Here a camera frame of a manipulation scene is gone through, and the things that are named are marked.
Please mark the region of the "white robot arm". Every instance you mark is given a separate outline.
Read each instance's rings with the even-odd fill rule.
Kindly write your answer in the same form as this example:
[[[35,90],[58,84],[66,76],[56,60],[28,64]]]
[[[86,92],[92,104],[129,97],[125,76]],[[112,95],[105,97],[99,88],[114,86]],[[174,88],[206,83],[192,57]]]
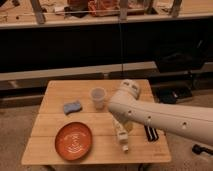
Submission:
[[[136,122],[213,146],[213,108],[140,101],[140,85],[123,80],[108,102],[121,124]]]

